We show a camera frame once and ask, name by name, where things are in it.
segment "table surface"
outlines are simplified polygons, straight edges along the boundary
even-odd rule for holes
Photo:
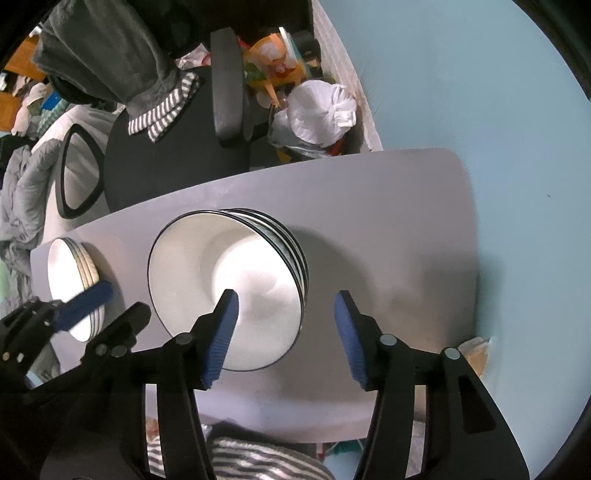
[[[350,290],[362,313],[413,348],[437,352],[473,334],[476,221],[469,179],[449,150],[402,150],[228,177],[69,232],[115,285],[106,324],[136,301],[151,306],[134,350],[170,338],[148,292],[148,255],[158,233],[178,215],[230,207],[260,210],[289,227],[306,254],[310,291],[292,350],[259,371],[223,371],[210,391],[196,393],[202,420],[232,420],[292,442],[365,437],[375,394],[350,376],[332,316],[339,290]],[[42,300],[51,298],[49,246],[31,254],[33,290]],[[78,364],[83,343],[63,332],[52,343],[63,371]]]

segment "blue gripper pad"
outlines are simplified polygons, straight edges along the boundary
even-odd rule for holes
[[[213,315],[219,318],[219,323],[207,350],[205,369],[201,377],[205,388],[211,388],[222,373],[223,363],[238,320],[238,294],[233,290],[225,290]]]
[[[56,332],[68,331],[79,321],[90,315],[101,305],[107,303],[113,296],[113,285],[106,280],[100,280],[88,290],[61,304],[54,317]]]
[[[359,315],[359,311],[355,307],[348,291],[341,290],[337,293],[334,314],[336,327],[339,331],[340,341],[343,343],[345,349],[351,375],[354,380],[359,382],[361,388],[365,390],[369,384],[365,353],[353,322],[353,315]]]

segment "white plate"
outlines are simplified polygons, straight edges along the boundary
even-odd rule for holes
[[[62,239],[53,241],[47,258],[47,278],[53,300],[69,301],[84,291],[82,276],[70,247]],[[70,329],[79,342],[87,342],[92,334],[90,316]]]
[[[82,278],[82,284],[84,285],[84,289],[88,290],[92,285],[94,285],[94,282],[92,281],[92,278],[90,277],[90,272],[88,270],[88,266],[86,266],[86,261],[82,257],[80,251],[77,249],[77,246],[76,246],[75,242],[72,241],[72,239],[62,238],[62,240],[70,248],[72,255],[76,259],[76,264],[78,265],[78,271],[80,272],[80,277]],[[91,326],[90,338],[93,338],[97,332],[98,319],[96,318],[96,315],[94,312],[92,312],[89,315],[89,317],[90,317],[90,326]]]
[[[86,248],[84,248],[82,244],[71,238],[68,238],[68,241],[74,246],[78,255],[82,258],[83,263],[87,268],[87,273],[89,274],[88,276],[91,279],[92,284],[94,285],[95,283],[98,283],[98,281],[100,280],[99,273],[96,269],[95,263],[92,261],[92,258],[90,257],[90,254],[88,253]],[[94,311],[94,315],[96,319],[95,334],[98,334],[102,330],[103,324],[105,322],[105,307],[101,305],[98,309]]]

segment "black cushion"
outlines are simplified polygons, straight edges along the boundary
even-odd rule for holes
[[[126,111],[115,121],[103,172],[111,212],[248,171],[248,145],[222,148],[217,140],[210,68],[194,71],[201,78],[201,87],[158,142],[152,143],[146,130],[130,136]]]

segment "stack of bowls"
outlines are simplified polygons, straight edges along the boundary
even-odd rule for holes
[[[200,210],[169,223],[148,261],[148,285],[170,335],[191,329],[223,291],[238,293],[238,322],[224,369],[250,371],[281,359],[294,345],[309,274],[291,232],[256,210]]]

